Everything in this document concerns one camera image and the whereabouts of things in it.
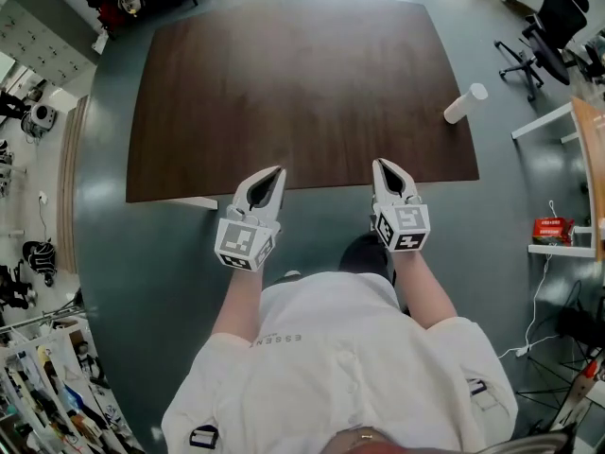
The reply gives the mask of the white-legged wooden desk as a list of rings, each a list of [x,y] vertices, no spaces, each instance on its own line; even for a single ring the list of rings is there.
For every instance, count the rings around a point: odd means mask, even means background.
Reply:
[[[575,131],[564,136],[561,143],[579,140],[584,162],[591,225],[582,234],[589,234],[588,247],[529,244],[527,252],[542,255],[559,255],[574,258],[590,258],[596,262],[605,260],[605,112],[586,101],[572,97],[569,103],[518,128],[510,134],[513,141],[532,131],[570,115]]]

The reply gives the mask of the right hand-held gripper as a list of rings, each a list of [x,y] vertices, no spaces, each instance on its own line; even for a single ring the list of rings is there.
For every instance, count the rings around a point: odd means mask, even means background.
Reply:
[[[428,207],[401,202],[421,200],[413,178],[385,158],[372,162],[372,177],[373,230],[391,253],[420,251],[431,231]]]

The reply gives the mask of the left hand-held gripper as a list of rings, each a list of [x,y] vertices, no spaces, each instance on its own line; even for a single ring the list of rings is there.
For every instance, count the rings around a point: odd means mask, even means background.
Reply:
[[[281,225],[286,170],[270,166],[249,176],[237,187],[233,205],[218,223],[215,254],[226,267],[259,271],[276,245]]]

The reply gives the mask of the red cardboard box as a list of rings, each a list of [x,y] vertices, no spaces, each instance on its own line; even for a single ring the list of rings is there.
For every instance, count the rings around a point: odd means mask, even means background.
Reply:
[[[575,221],[572,218],[536,218],[532,239],[535,244],[570,247]]]

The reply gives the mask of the white cylindrical cup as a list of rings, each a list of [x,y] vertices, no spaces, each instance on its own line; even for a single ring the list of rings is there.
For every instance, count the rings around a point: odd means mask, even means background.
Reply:
[[[456,124],[487,98],[488,91],[485,86],[481,83],[473,83],[466,93],[459,96],[443,111],[443,118],[448,124]]]

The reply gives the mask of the grey metal lockers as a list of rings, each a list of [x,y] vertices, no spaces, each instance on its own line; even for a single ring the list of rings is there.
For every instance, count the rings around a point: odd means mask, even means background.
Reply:
[[[0,52],[61,87],[97,65],[95,32],[64,4],[0,8]]]

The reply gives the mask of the wooden platform edge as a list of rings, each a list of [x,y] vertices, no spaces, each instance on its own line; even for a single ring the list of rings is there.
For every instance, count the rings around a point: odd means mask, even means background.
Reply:
[[[59,269],[71,274],[78,273],[74,239],[75,175],[79,139],[86,122],[89,98],[81,97],[77,106],[67,114],[60,147],[56,250]]]

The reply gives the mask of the white pet carrier backpack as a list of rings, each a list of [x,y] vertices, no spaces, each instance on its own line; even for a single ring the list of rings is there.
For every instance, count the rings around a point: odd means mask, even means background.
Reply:
[[[22,131],[32,138],[41,138],[56,121],[57,110],[44,104],[35,104],[21,119]]]

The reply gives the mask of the red bag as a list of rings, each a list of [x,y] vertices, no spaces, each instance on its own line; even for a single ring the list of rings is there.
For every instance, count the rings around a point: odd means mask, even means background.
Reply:
[[[99,8],[98,20],[108,31],[123,26],[126,23],[124,12],[113,0],[104,1]]]

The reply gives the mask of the black office chair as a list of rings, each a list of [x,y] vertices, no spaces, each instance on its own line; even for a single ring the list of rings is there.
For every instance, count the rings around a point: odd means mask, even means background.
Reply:
[[[568,48],[567,54],[571,66],[576,66],[586,81],[605,85],[605,29],[585,44]]]
[[[521,71],[527,82],[527,101],[533,102],[536,91],[544,81],[535,71],[543,68],[552,78],[568,85],[569,69],[577,63],[565,61],[562,51],[576,34],[587,26],[586,13],[590,9],[588,0],[544,0],[540,9],[526,17],[527,26],[522,31],[522,41],[528,46],[531,55],[523,51],[515,52],[501,41],[494,41],[495,48],[504,49],[517,63],[512,67],[498,71],[504,79],[511,72]]]

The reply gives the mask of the brown wooden table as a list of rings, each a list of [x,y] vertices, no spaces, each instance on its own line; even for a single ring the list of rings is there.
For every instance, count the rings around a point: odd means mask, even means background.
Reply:
[[[132,120],[126,199],[231,194],[281,166],[290,189],[368,184],[385,158],[419,183],[475,181],[460,94],[427,9],[294,0],[216,10],[152,39]]]

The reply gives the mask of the cluttered white shelf rack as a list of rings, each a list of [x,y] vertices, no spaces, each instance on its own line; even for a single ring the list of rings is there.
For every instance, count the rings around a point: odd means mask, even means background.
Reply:
[[[41,454],[141,454],[108,385],[88,322],[42,324],[29,338],[6,328],[0,343],[0,393],[26,424]]]

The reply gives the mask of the person's right forearm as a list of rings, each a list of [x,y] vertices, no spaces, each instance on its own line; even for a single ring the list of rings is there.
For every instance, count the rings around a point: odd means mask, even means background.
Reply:
[[[391,255],[396,279],[411,318],[424,329],[456,318],[457,311],[419,252]]]

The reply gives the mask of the person's black trousers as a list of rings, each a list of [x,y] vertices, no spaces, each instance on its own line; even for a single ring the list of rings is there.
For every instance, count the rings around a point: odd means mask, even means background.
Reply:
[[[356,284],[364,288],[390,289],[395,285],[389,268],[387,250],[376,232],[353,240],[344,251],[335,270],[317,271],[291,279],[279,279],[274,285],[300,279],[319,280],[335,284]]]

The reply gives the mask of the person's left forearm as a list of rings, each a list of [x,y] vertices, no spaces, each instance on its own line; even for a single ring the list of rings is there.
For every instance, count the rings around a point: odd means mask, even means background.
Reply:
[[[229,334],[252,342],[259,332],[259,305],[264,267],[258,271],[234,270],[212,334]]]

